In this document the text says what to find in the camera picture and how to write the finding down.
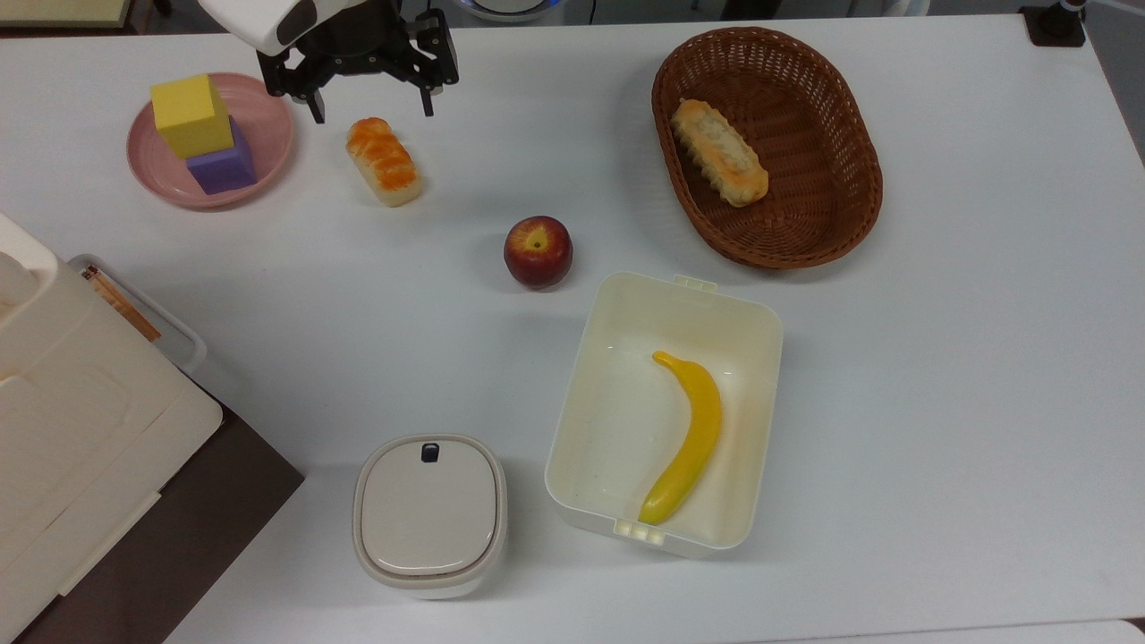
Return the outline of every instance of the bread loaf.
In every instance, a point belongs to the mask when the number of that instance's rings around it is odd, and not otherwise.
[[[718,110],[703,101],[681,101],[672,129],[721,199],[741,207],[767,194],[759,157]]]
[[[400,206],[421,194],[421,174],[385,120],[371,117],[350,126],[346,151],[387,206]]]

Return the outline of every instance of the brown basket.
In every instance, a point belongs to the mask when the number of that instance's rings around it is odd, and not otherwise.
[[[684,99],[706,101],[771,175],[767,195],[734,207],[672,135]],[[867,236],[883,173],[838,70],[803,42],[763,28],[702,33],[664,61],[653,113],[676,195],[708,244],[733,261],[803,268],[838,259]]]

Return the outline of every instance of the pink bowl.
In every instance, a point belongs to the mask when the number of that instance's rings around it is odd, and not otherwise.
[[[144,188],[182,207],[212,209],[232,204],[266,190],[286,165],[294,142],[294,120],[285,101],[267,94],[256,78],[242,73],[212,73],[211,80],[227,103],[227,111],[251,146],[258,182],[246,188],[207,195],[155,128],[149,102],[127,134],[127,164]]]

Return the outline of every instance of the apple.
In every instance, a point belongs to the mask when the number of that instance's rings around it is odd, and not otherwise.
[[[572,266],[572,238],[552,217],[518,221],[505,237],[505,266],[514,280],[530,289],[552,286]]]

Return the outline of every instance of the yellow banana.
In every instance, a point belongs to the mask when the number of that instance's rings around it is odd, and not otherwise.
[[[692,424],[676,458],[660,476],[640,508],[640,523],[658,525],[669,519],[692,493],[700,474],[708,466],[716,441],[724,424],[719,388],[706,369],[669,355],[663,351],[652,354],[653,360],[668,367],[680,380],[684,393],[692,403]]]

